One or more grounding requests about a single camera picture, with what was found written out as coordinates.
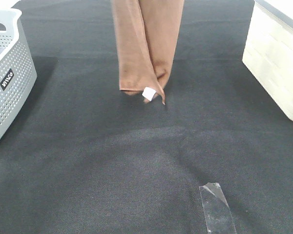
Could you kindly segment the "clear tape strip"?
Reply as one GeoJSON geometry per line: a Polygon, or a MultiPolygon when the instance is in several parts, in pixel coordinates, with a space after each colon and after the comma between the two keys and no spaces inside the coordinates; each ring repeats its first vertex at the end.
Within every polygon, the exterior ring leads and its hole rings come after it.
{"type": "Polygon", "coordinates": [[[199,187],[208,234],[237,234],[229,205],[219,183],[199,187]]]}

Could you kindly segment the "white plastic bin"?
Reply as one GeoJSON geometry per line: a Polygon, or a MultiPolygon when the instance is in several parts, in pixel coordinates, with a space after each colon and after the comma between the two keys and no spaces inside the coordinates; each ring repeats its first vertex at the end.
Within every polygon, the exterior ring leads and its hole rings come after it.
{"type": "Polygon", "coordinates": [[[256,0],[242,62],[293,121],[293,0],[256,0]]]}

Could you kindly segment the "brown towel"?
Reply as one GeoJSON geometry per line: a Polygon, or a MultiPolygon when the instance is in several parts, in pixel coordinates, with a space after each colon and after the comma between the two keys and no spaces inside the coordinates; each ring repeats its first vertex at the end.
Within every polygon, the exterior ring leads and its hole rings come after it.
{"type": "Polygon", "coordinates": [[[150,88],[165,104],[184,1],[113,0],[111,5],[119,89],[135,95],[150,88]]]}

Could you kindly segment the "grey perforated laundry basket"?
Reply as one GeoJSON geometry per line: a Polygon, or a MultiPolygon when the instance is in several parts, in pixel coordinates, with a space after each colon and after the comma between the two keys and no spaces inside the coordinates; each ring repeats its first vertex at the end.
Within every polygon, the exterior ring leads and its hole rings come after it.
{"type": "Polygon", "coordinates": [[[35,81],[37,72],[19,9],[0,9],[0,139],[10,127],[35,81]]]}

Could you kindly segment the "black table cloth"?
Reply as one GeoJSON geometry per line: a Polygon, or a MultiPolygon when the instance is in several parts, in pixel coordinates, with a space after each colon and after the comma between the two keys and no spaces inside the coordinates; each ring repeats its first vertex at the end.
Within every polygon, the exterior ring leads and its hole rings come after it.
{"type": "Polygon", "coordinates": [[[0,234],[293,234],[293,122],[241,61],[254,2],[187,0],[166,103],[118,88],[108,0],[22,0],[35,85],[0,140],[0,234]]]}

